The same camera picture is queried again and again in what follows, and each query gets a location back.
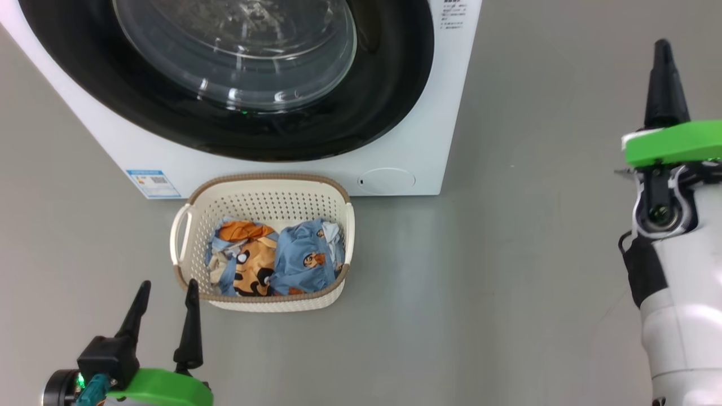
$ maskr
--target washing machine door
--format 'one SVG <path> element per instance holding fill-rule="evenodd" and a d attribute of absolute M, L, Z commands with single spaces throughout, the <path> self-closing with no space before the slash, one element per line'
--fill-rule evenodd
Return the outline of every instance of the washing machine door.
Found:
<path fill-rule="evenodd" d="M 49 54 L 117 114 L 246 160 L 381 137 L 431 70 L 427 0 L 19 0 Z"/>

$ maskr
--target floor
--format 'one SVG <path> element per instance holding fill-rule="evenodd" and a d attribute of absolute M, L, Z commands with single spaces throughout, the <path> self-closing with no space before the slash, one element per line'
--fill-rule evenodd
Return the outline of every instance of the floor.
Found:
<path fill-rule="evenodd" d="M 693 118 L 722 114 L 722 2 L 485 0 L 441 196 L 355 199 L 353 271 L 306 314 L 202 309 L 216 405 L 644 405 L 640 321 L 616 249 L 653 43 Z M 0 323 L 8 405 L 113 334 L 153 282 L 138 357 L 172 368 L 183 323 L 168 231 L 0 32 Z"/>

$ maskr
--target white plastic basket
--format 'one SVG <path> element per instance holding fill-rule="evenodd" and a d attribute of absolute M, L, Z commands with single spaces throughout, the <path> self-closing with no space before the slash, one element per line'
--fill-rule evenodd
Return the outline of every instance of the white plastic basket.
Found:
<path fill-rule="evenodd" d="M 319 217 L 337 223 L 346 251 L 341 274 L 328 288 L 305 295 L 232 298 L 217 294 L 204 259 L 208 242 L 225 215 L 264 223 L 279 233 L 290 225 Z M 179 241 L 186 218 L 186 232 Z M 180 286 L 187 290 L 188 281 L 196 279 L 200 299 L 214 306 L 266 313 L 313 310 L 331 305 L 341 295 L 354 253 L 354 234 L 354 208 L 349 195 L 331 179 L 279 174 L 228 176 L 198 188 L 178 211 L 170 229 L 170 258 Z"/>

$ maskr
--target basket handle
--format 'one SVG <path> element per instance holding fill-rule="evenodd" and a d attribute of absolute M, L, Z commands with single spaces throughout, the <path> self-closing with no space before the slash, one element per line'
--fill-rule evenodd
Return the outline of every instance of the basket handle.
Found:
<path fill-rule="evenodd" d="M 178 214 L 173 219 L 173 225 L 170 226 L 170 260 L 173 261 L 174 266 L 178 266 L 186 256 L 186 247 L 188 246 L 188 235 L 191 233 L 191 220 L 193 215 L 190 213 L 191 205 L 187 204 L 178 210 Z M 178 255 L 178 233 L 181 227 L 183 218 L 188 215 L 188 221 L 186 222 L 186 234 L 183 237 L 183 245 L 180 247 L 180 256 Z"/>
<path fill-rule="evenodd" d="M 346 258 L 344 262 L 351 264 L 354 255 L 354 239 L 356 238 L 356 217 L 351 202 L 346 203 Z"/>

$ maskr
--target white washing machine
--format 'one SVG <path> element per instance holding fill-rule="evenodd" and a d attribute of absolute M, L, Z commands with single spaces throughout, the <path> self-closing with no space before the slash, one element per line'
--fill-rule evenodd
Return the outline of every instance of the white washing machine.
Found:
<path fill-rule="evenodd" d="M 481 0 L 0 0 L 0 22 L 150 199 L 267 172 L 328 176 L 354 196 L 431 195 L 480 9 Z"/>

